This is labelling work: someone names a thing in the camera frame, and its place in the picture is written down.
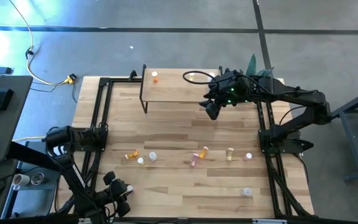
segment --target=white cup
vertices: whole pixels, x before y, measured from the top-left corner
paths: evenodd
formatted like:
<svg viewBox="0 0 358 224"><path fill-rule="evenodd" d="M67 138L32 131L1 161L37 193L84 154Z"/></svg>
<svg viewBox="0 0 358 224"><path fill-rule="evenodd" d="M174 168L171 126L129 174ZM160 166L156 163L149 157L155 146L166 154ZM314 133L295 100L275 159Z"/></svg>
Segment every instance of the white cup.
<svg viewBox="0 0 358 224"><path fill-rule="evenodd" d="M19 190L20 186L26 186L29 182L30 177L28 175L16 174L12 181L13 190Z"/></svg>

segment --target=white cable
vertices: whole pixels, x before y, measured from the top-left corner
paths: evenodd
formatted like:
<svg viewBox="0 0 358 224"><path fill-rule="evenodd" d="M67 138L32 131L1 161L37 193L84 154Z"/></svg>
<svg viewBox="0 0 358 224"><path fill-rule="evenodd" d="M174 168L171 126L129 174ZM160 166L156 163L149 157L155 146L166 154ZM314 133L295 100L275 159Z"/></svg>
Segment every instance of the white cable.
<svg viewBox="0 0 358 224"><path fill-rule="evenodd" d="M34 136L34 137L24 137L24 138L19 138L19 139L13 139L12 141L24 141L24 140L28 140L28 139L43 139L45 138L45 136Z"/></svg>
<svg viewBox="0 0 358 224"><path fill-rule="evenodd" d="M24 19L24 16L22 15L22 13L18 10L18 8L17 8L17 7L15 6L15 4L12 2L12 0L9 0L9 1L10 1L11 4L13 5L13 7L15 7L16 11L20 14L20 16L23 18L23 20L24 20L24 22L25 22L25 25L27 26L27 28L28 28L28 30L29 30L30 38L31 38L30 51L32 51L33 48L34 48L34 38L32 37L32 32L31 32L30 26L29 26L29 24L27 23L26 19ZM59 85L59 84L63 84L63 83L50 83L50 82L47 82L47 81L45 81L45 80L39 78L37 75L35 75L35 74L31 71L31 69L30 69L30 57L31 57L31 55L28 54L28 55L27 55L27 64L26 64L26 66L27 66L27 71L30 73L30 75L31 75L32 77L34 77L36 80L38 80L38 81L40 81L40 82L42 82L42 83L44 83L44 84L47 84L47 85Z"/></svg>

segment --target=wooden platform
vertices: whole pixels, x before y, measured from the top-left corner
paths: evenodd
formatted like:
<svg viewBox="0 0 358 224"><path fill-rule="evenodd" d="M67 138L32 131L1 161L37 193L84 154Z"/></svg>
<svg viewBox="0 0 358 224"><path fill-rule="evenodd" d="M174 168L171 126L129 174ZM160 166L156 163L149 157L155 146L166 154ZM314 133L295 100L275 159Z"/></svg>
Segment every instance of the wooden platform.
<svg viewBox="0 0 358 224"><path fill-rule="evenodd" d="M203 95L208 92L208 85L194 85L186 82L182 75L185 72L198 70L219 75L218 69L176 69L176 68L146 68L144 72L143 95L144 102L194 102L205 100ZM153 72L157 72L158 82L153 81ZM202 74L193 75L194 82L208 82L210 78Z"/></svg>
<svg viewBox="0 0 358 224"><path fill-rule="evenodd" d="M74 127L90 126L98 82L99 77L84 77ZM128 199L131 212L127 217L273 217L265 159L257 139L256 105L228 106L216 121L211 121L196 103L153 103L144 114L139 88L138 83L114 84L108 146L101 159L96 190L106 188L102 177L113 170L118 178L135 188ZM288 103L274 103L275 119L280 119L289 109ZM200 152L203 146L209 147L208 156L191 168L191 155ZM228 147L234 148L231 162L226 161ZM136 149L145 158L144 165L124 158ZM148 158L152 151L158 156L155 162ZM243 161L247 152L253 158ZM83 156L82 152L75 153L79 167ZM301 162L286 154L283 163L289 188L305 209L313 213ZM241 195L245 187L252 189L251 197ZM62 178L59 206L70 195ZM278 195L284 212L280 190Z"/></svg>

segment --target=concrete floor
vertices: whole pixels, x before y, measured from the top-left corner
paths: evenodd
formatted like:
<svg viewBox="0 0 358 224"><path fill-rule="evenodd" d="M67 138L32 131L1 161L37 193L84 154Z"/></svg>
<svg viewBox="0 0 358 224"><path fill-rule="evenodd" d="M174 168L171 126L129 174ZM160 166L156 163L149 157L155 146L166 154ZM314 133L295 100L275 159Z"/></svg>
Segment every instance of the concrete floor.
<svg viewBox="0 0 358 224"><path fill-rule="evenodd" d="M14 2L34 26L257 28L252 0ZM259 6L266 29L358 30L358 0L259 0ZM0 24L23 24L6 0L0 0ZM358 95L358 35L266 35L266 39L274 75L287 85L324 92L332 110ZM258 34L34 32L34 40L33 72L51 82L71 73L140 73L143 63L244 69L253 53L258 68L263 68ZM29 44L27 32L0 31L0 65L14 68L14 75L27 75L24 52ZM74 110L71 86L60 86L53 93L31 91L15 138L42 136L52 126L71 124ZM358 221L358 181L345 184L342 180L356 167L339 120L307 127L302 136L315 144L304 160L316 214ZM21 204L21 197L16 211L37 215Z"/></svg>

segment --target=gray floor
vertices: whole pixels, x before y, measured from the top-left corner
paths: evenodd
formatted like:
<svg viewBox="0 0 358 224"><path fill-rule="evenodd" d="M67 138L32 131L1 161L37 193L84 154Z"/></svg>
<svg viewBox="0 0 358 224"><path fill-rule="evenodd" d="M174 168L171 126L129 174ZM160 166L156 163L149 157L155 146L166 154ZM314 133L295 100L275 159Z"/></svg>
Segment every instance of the gray floor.
<svg viewBox="0 0 358 224"><path fill-rule="evenodd" d="M257 27L252 0L15 2L28 22L38 26ZM259 0L259 5L266 29L358 29L358 0ZM0 0L0 24L23 24L6 0ZM274 75L287 85L324 92L333 110L358 95L358 35L267 35L266 39ZM252 53L263 68L258 34L34 32L34 40L37 56L32 69L51 82L71 73L139 73L143 63L245 68ZM13 67L15 75L27 75L24 52L29 42L27 32L0 31L0 65ZM74 110L70 86L53 93L31 91L15 137L41 136L52 126L70 124ZM356 167L339 120L307 127L302 136L315 143L305 153L305 162L316 214L358 221L358 181L342 181Z"/></svg>

